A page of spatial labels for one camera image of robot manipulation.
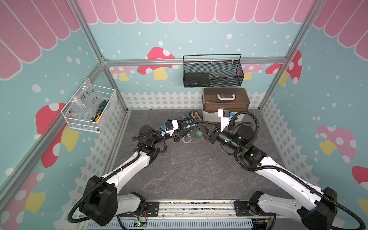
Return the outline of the black round pouch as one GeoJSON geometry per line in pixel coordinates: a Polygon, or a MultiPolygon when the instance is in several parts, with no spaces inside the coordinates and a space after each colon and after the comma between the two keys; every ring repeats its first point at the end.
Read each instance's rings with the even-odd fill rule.
{"type": "Polygon", "coordinates": [[[193,131],[194,129],[196,129],[198,125],[197,121],[185,121],[183,123],[181,123],[179,125],[179,130],[178,130],[178,134],[180,136],[185,136],[187,133],[193,131]]]}

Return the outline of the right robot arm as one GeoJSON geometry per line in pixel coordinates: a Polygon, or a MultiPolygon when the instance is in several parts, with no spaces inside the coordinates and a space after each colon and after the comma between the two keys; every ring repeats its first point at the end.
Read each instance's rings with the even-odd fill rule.
{"type": "Polygon", "coordinates": [[[258,216],[260,212],[280,214],[300,221],[308,230],[336,230],[333,222],[338,210],[342,210],[358,222],[359,230],[366,229],[357,214],[338,203],[337,192],[308,183],[254,145],[259,132],[259,121],[254,114],[248,111],[235,114],[229,109],[220,109],[218,115],[218,123],[199,121],[198,127],[205,138],[229,147],[242,169],[267,178],[292,196],[286,199],[255,192],[248,201],[252,215],[258,216]]]}

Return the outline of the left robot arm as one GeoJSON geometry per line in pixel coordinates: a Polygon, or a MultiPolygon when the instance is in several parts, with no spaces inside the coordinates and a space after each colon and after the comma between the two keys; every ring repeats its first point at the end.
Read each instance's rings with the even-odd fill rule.
{"type": "Polygon", "coordinates": [[[104,226],[124,213],[133,214],[140,220],[146,212],[146,198],[136,192],[120,195],[120,191],[139,171],[166,151],[167,139],[179,141],[196,129],[198,124],[198,119],[189,119],[168,120],[158,129],[143,126],[139,134],[131,138],[132,141],[137,141],[137,145],[128,160],[102,177],[93,176],[88,180],[81,199],[68,214],[68,222],[79,223],[91,219],[104,226]]]}

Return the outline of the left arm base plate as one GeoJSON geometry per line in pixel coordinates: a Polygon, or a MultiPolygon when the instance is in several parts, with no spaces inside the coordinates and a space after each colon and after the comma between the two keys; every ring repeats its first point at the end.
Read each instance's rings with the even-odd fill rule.
{"type": "Polygon", "coordinates": [[[145,202],[144,204],[139,204],[137,210],[120,214],[119,217],[158,217],[159,204],[159,202],[145,202]]]}

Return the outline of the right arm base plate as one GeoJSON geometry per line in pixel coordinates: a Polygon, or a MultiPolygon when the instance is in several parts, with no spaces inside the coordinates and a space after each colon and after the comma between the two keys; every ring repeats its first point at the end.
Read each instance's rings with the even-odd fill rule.
{"type": "Polygon", "coordinates": [[[273,217],[271,213],[265,213],[256,203],[247,200],[235,200],[233,202],[237,217],[273,217]]]}

